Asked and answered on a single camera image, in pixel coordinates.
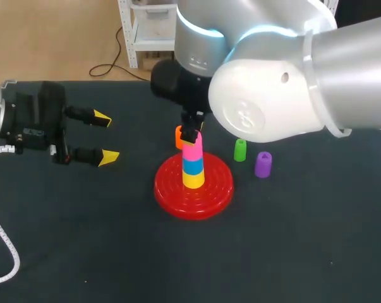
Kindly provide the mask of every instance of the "black table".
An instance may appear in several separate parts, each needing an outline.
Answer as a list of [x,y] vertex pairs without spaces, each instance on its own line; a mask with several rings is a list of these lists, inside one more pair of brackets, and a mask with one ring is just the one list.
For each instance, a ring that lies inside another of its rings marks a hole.
[[[148,83],[65,85],[70,104],[113,118],[109,129],[70,122],[69,141],[121,156],[96,169],[55,165],[42,152],[0,155],[0,223],[21,257],[0,303],[381,302],[381,131],[250,143],[236,163],[235,138],[210,116],[205,150],[228,163],[236,192],[219,216],[187,222],[152,191],[177,152],[180,108]],[[274,171],[258,180],[263,150]],[[0,240],[0,276],[12,265]]]

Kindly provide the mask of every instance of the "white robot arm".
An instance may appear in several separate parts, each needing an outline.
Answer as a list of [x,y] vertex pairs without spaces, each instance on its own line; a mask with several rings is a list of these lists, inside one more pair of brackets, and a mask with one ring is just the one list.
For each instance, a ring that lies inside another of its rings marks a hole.
[[381,128],[381,18],[337,29],[319,0],[179,0],[175,55],[245,140]]

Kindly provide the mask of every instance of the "red base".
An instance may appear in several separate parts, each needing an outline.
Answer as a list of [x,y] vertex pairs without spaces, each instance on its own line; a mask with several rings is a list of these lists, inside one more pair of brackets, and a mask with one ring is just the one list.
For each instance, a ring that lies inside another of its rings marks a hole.
[[204,153],[204,174],[204,185],[189,189],[182,182],[181,154],[167,159],[155,177],[154,193],[160,206],[187,220],[203,220],[221,212],[234,194],[231,171],[221,159]]

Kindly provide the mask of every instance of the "black cable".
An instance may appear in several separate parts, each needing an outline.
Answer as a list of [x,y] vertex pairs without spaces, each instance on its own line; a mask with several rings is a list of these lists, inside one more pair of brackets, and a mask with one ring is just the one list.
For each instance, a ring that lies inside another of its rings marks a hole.
[[[116,65],[116,62],[117,62],[117,60],[119,59],[120,54],[121,54],[121,44],[120,44],[118,35],[119,35],[119,32],[120,32],[122,29],[123,29],[123,27],[119,28],[119,30],[116,32],[116,41],[117,41],[117,43],[119,44],[119,52],[118,52],[116,58],[114,59],[113,63],[112,63],[112,64],[100,64],[100,65],[96,65],[96,66],[92,67],[92,68],[89,70],[89,75],[90,75],[91,77],[101,77],[101,76],[104,76],[105,74],[110,73],[110,71],[111,71],[113,68],[120,68],[120,69],[122,69],[123,71],[126,71],[127,73],[129,73],[130,75],[134,76],[134,77],[137,78],[137,79],[140,79],[140,80],[143,80],[143,81],[149,81],[148,79],[141,78],[141,77],[137,76],[136,74],[131,73],[131,72],[128,71],[127,69],[122,68],[121,66]],[[93,71],[94,71],[95,69],[97,69],[97,68],[102,68],[102,67],[104,67],[104,66],[109,66],[109,69],[108,69],[105,73],[102,73],[102,74],[93,74]]]

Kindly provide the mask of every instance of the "cable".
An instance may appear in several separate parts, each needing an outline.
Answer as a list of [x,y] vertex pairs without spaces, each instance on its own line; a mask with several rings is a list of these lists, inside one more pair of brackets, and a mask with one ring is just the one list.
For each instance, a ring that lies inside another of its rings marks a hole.
[[[110,71],[113,69],[113,68],[120,68],[122,69],[123,71],[126,71],[127,73],[129,73],[130,75],[134,76],[135,78],[139,79],[139,80],[142,80],[142,81],[149,81],[145,78],[141,78],[140,76],[137,76],[136,74],[133,74],[132,72],[128,71],[127,69],[125,68],[122,68],[121,66],[118,66],[116,65],[116,62],[117,60],[119,59],[120,57],[120,54],[121,54],[121,44],[120,44],[120,41],[119,41],[119,32],[123,29],[123,27],[119,28],[119,30],[116,32],[116,41],[117,43],[119,44],[119,52],[116,56],[116,58],[114,59],[113,63],[112,64],[100,64],[100,65],[96,65],[94,67],[92,67],[90,70],[89,70],[89,75],[91,77],[101,77],[101,76],[104,76],[105,74],[108,74],[110,73]],[[93,71],[97,68],[102,68],[104,66],[108,66],[109,69],[105,72],[105,73],[102,73],[102,74],[93,74]]]
[[[0,153],[14,153],[14,152],[15,152],[14,146],[11,146],[11,145],[0,146]],[[3,230],[1,225],[0,225],[0,236],[3,240],[3,242],[5,242],[9,251],[11,252],[12,257],[13,257],[13,261],[14,261],[14,266],[13,266],[13,269],[11,270],[11,272],[8,273],[6,276],[3,276],[0,278],[0,283],[3,283],[5,281],[12,279],[17,274],[17,272],[19,271],[19,268],[20,268],[20,258],[19,258],[18,251],[16,250],[16,248],[14,247],[12,242],[10,241],[8,235],[6,235],[6,232]]]

